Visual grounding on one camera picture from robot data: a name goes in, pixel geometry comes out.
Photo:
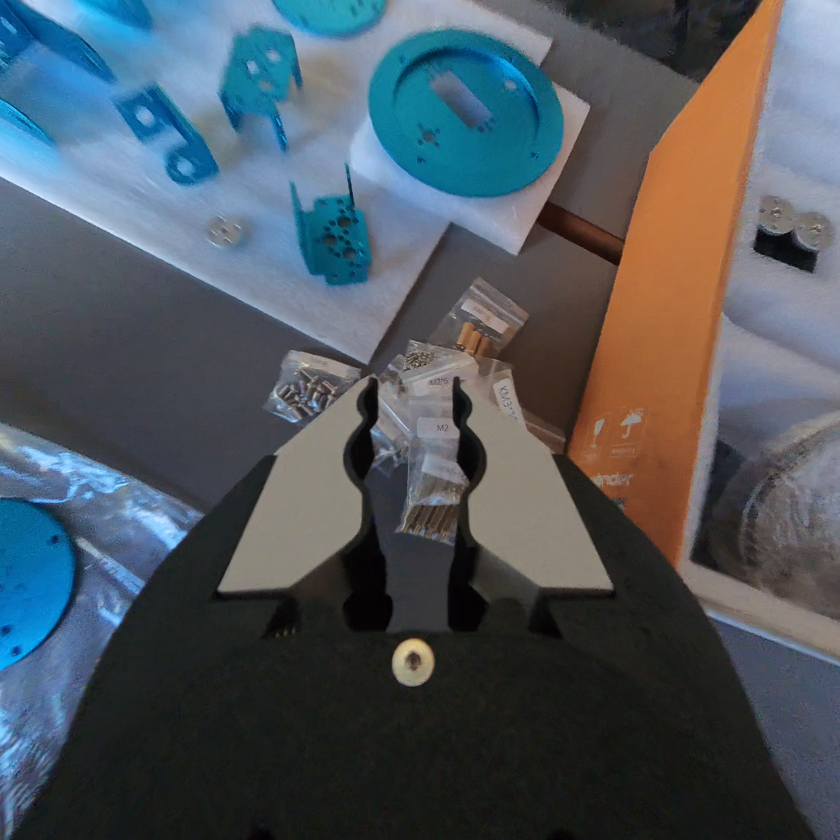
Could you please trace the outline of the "pile of small hardware bags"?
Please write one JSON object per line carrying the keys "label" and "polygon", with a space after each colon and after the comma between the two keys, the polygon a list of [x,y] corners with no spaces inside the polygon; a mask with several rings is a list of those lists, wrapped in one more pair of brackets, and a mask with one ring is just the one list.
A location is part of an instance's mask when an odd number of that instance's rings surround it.
{"label": "pile of small hardware bags", "polygon": [[458,466],[459,431],[453,386],[473,385],[502,415],[524,427],[554,454],[565,434],[523,408],[513,369],[499,352],[529,315],[490,283],[476,278],[429,341],[410,340],[378,376],[378,415],[371,430],[373,467],[386,475],[407,467],[398,532],[453,544],[467,477]]}

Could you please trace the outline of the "long blue U bracket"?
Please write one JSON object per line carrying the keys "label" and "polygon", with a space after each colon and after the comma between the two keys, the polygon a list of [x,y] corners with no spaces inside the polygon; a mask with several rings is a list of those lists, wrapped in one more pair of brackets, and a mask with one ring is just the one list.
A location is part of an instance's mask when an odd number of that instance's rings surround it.
{"label": "long blue U bracket", "polygon": [[51,147],[56,146],[56,141],[36,121],[4,98],[1,98],[1,121],[25,133],[28,137]]}
{"label": "long blue U bracket", "polygon": [[117,78],[83,38],[19,1],[1,2],[1,73],[28,50],[41,46],[107,83]]}
{"label": "long blue U bracket", "polygon": [[145,32],[151,31],[154,22],[143,1],[81,1],[96,13]]}

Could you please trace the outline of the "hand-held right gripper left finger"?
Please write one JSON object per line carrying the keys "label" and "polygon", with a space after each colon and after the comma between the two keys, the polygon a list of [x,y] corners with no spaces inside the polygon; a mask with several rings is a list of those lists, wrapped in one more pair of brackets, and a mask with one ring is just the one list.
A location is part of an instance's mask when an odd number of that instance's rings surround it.
{"label": "hand-held right gripper left finger", "polygon": [[365,479],[378,382],[356,382],[284,444],[217,586],[223,597],[349,597],[372,525]]}

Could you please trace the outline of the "black servo with metal horns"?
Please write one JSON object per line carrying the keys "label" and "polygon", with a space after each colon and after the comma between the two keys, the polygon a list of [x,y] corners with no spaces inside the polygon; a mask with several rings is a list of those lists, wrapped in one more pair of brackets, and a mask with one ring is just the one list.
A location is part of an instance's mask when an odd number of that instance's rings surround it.
{"label": "black servo with metal horns", "polygon": [[812,275],[837,240],[838,226],[823,213],[802,211],[780,196],[761,196],[752,242],[755,253]]}

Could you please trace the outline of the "teal round metal plate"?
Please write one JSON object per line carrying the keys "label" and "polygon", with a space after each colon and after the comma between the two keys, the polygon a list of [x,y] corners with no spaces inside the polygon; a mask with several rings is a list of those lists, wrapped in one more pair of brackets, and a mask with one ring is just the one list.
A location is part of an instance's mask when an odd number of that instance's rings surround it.
{"label": "teal round metal plate", "polygon": [[1,500],[1,670],[53,634],[76,589],[77,551],[64,524],[29,500]]}

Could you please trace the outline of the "small blue angle bracket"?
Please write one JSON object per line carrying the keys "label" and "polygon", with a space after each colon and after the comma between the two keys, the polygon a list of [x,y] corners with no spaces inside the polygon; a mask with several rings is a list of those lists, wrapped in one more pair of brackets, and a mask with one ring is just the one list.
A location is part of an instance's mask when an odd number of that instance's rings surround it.
{"label": "small blue angle bracket", "polygon": [[157,144],[166,174],[179,186],[196,186],[219,173],[207,142],[158,84],[119,96],[113,105],[140,143]]}

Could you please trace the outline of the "green round plate with bracket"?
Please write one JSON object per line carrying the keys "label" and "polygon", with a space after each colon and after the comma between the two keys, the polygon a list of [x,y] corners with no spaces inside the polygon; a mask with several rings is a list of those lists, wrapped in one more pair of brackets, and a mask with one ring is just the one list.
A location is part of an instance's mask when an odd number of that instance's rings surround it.
{"label": "green round plate with bracket", "polygon": [[[374,26],[385,1],[275,1],[284,20],[310,35],[348,38]],[[302,88],[301,64],[293,35],[260,24],[234,37],[219,99],[231,127],[238,131],[246,116],[271,122],[279,147],[288,140],[280,113],[294,84]]]}

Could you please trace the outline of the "bubble-wrapped round part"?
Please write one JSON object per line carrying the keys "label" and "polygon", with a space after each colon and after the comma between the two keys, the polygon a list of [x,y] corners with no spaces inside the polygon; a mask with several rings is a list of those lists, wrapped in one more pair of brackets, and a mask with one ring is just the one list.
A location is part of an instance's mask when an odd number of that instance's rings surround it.
{"label": "bubble-wrapped round part", "polygon": [[713,510],[709,550],[720,572],[838,616],[838,412],[790,427],[738,469]]}

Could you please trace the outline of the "orange cardboard box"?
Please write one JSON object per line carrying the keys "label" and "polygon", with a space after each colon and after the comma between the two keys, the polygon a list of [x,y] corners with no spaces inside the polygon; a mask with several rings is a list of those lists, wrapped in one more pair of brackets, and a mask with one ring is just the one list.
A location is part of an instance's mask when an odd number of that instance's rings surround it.
{"label": "orange cardboard box", "polygon": [[796,5],[759,5],[648,156],[570,456],[712,615],[838,662],[838,621],[690,559],[718,432],[725,293]]}

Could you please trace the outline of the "clear plastic bag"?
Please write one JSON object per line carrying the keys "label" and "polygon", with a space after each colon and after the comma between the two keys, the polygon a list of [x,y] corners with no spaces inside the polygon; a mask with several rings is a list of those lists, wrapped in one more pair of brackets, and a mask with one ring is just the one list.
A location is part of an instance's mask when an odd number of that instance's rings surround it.
{"label": "clear plastic bag", "polygon": [[9,838],[46,783],[105,647],[161,562],[202,514],[115,469],[2,424],[3,499],[34,503],[76,555],[67,608],[34,646],[25,610],[2,606],[1,831]]}

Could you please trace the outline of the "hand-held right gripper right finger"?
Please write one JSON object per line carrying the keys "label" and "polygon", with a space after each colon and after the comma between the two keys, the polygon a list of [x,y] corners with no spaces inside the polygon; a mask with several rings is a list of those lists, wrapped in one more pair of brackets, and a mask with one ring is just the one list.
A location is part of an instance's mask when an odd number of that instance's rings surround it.
{"label": "hand-held right gripper right finger", "polygon": [[469,477],[462,533],[481,597],[608,596],[613,583],[551,450],[471,383],[454,387]]}

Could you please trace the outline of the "white foam sheet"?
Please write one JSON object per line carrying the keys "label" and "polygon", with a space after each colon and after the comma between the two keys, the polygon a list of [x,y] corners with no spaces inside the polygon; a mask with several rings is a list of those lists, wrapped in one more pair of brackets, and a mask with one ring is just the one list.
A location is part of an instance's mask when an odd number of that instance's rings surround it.
{"label": "white foam sheet", "polygon": [[[386,163],[368,119],[376,61],[398,41],[438,25],[499,37],[533,60],[548,55],[549,37],[471,2],[387,2],[383,22],[348,38],[288,27],[270,2],[148,2],[154,26],[146,35],[81,2],[27,5],[92,42],[119,84],[34,48],[2,81],[2,91],[44,120],[57,147],[2,129],[2,177],[361,362],[371,359],[451,223],[519,252],[591,108],[554,85],[570,117],[570,138],[523,194],[456,199],[422,187],[414,198],[412,179]],[[301,58],[303,90],[291,96],[287,153],[256,122],[237,140],[216,94],[234,35],[251,24],[289,29]],[[203,185],[176,185],[153,157],[159,147],[145,151],[132,136],[109,93],[143,81],[160,82],[194,121],[220,157],[219,175]],[[344,163],[369,222],[373,270],[350,290],[330,290],[303,264],[289,181],[309,203],[345,186]],[[207,223],[216,215],[242,222],[240,246],[207,241]]]}

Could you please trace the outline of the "perforated blue U bracket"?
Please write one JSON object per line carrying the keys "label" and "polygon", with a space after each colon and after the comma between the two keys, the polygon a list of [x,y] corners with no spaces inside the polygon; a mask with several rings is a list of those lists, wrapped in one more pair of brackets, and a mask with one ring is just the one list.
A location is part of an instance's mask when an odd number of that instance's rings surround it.
{"label": "perforated blue U bracket", "polygon": [[368,279],[371,246],[363,212],[354,200],[350,166],[344,166],[345,195],[321,196],[305,210],[293,182],[290,183],[292,211],[298,245],[310,275],[327,284],[343,287]]}

